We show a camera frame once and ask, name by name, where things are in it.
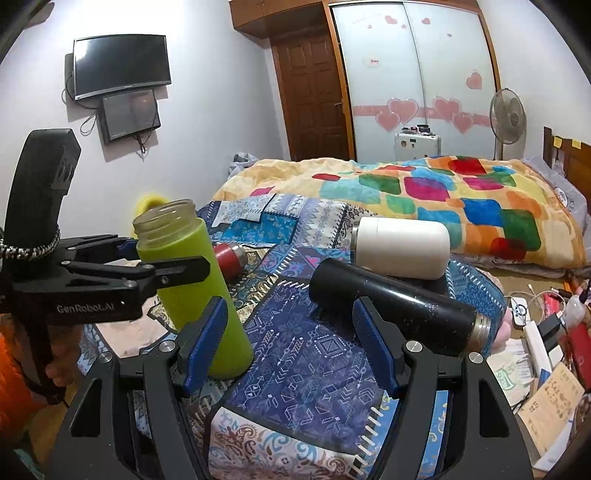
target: cable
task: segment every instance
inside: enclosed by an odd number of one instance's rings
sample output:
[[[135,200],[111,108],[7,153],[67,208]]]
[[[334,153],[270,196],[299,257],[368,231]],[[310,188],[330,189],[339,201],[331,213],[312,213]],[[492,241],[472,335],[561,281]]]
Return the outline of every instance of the cable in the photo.
[[[530,309],[530,305],[535,302],[536,300],[538,300],[544,293],[550,293],[552,294],[553,297],[558,297],[560,299],[560,301],[563,304],[563,308],[562,310],[560,310],[556,315],[561,318],[562,317],[562,313],[564,312],[564,308],[566,307],[566,300],[564,299],[564,297],[556,292],[553,292],[552,290],[544,290],[541,291],[539,293],[533,293],[533,288],[532,291],[512,291],[509,294],[505,295],[506,299],[511,299],[513,298],[513,296],[515,296],[516,294],[519,295],[527,295],[528,297],[531,297],[531,300],[528,302],[527,304],[527,309]],[[540,323],[542,323],[542,321],[544,320],[544,305],[541,301],[539,301],[538,306],[540,307],[540,310],[542,311],[542,317],[539,321],[537,321],[535,324],[539,325]]]
[[[89,106],[89,105],[84,105],[84,103],[80,103],[80,102],[76,102],[75,98],[72,96],[72,94],[70,93],[70,91],[68,90],[68,82],[70,81],[70,79],[72,78],[72,73],[70,73],[70,76],[66,79],[66,82],[64,84],[64,88],[66,90],[66,93],[68,94],[68,97],[70,97],[70,99],[72,100],[72,102],[74,102],[76,105],[81,106],[82,108],[86,108],[87,110],[98,110],[99,108],[96,106]]]
[[[90,135],[92,133],[92,131],[95,129],[95,125],[96,125],[96,117],[98,115],[98,110],[95,110],[94,112],[92,112],[88,118],[86,120],[84,120],[80,126],[80,133],[82,134],[83,137],[87,137],[88,135]],[[88,130],[82,130],[82,128],[88,123],[90,122],[91,119],[94,119],[94,121],[92,122],[92,125],[90,126],[90,128]]]
[[[137,140],[139,144],[139,150],[142,153],[142,155],[145,155],[146,153],[146,143],[148,143],[150,136],[152,136],[152,132],[154,131],[154,124],[156,123],[156,118],[158,117],[158,103],[156,102],[156,98],[154,98],[154,106],[154,118],[152,119],[152,125],[150,126],[150,133],[148,133],[146,139],[142,140],[141,134],[134,135],[134,138]]]

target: metal screw head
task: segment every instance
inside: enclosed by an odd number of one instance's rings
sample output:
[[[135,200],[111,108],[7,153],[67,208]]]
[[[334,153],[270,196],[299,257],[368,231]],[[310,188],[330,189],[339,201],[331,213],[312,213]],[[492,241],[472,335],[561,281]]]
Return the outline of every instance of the metal screw head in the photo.
[[[478,352],[470,352],[468,354],[468,359],[473,364],[481,364],[484,361],[484,358],[482,358],[482,355],[479,354]]]
[[[407,342],[407,350],[409,352],[419,353],[421,350],[423,350],[423,346],[416,340],[409,340]]]
[[[99,355],[99,362],[102,364],[108,364],[111,360],[113,360],[113,353],[108,350]]]
[[[158,350],[161,352],[171,352],[174,350],[174,347],[176,347],[176,343],[174,343],[172,340],[165,340],[160,345],[158,345]]]

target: wooden headboard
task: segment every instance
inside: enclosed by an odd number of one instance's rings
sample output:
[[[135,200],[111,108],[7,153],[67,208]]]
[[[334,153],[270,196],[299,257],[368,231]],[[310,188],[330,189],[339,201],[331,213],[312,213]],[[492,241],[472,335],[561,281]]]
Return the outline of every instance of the wooden headboard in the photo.
[[[563,159],[566,179],[585,196],[591,213],[591,147],[572,138],[554,136],[551,128],[544,127],[543,157],[550,168]]]

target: wooden shelf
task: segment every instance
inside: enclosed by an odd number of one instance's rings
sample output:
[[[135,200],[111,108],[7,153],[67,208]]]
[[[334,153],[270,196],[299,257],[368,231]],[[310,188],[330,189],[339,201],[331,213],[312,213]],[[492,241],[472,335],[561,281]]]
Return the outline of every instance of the wooden shelf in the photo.
[[[232,0],[234,29],[271,38],[326,24],[322,0]]]

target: patterned cloth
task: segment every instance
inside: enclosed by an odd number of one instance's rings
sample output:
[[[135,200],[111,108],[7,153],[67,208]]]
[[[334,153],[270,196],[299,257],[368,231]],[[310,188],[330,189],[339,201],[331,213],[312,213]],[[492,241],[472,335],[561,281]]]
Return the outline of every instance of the patterned cloth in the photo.
[[[246,274],[230,294],[255,345],[255,360],[236,382],[209,381],[184,405],[212,474],[232,480],[365,478],[398,402],[376,385],[350,327],[319,316],[307,295],[320,261],[348,262],[349,252],[289,244],[245,249]],[[502,293],[476,269],[451,262],[446,286],[449,295],[498,324],[504,313]],[[156,298],[147,301],[144,312],[133,322],[87,325],[81,369],[86,372],[105,349],[135,355],[175,337]],[[430,476],[437,463],[446,401],[446,392],[439,392],[419,478]],[[135,393],[134,403],[138,427],[150,435],[141,392]],[[375,428],[369,417],[381,423],[375,437],[365,429]]]
[[[205,220],[215,241],[323,248],[349,248],[353,224],[361,217],[376,215],[335,200],[290,194],[262,197],[263,202],[258,196],[234,202],[210,202],[197,214]]]
[[[341,200],[382,216],[441,222],[459,254],[550,268],[586,263],[579,225],[547,182],[520,160],[262,160],[228,180],[214,199],[268,193]]]

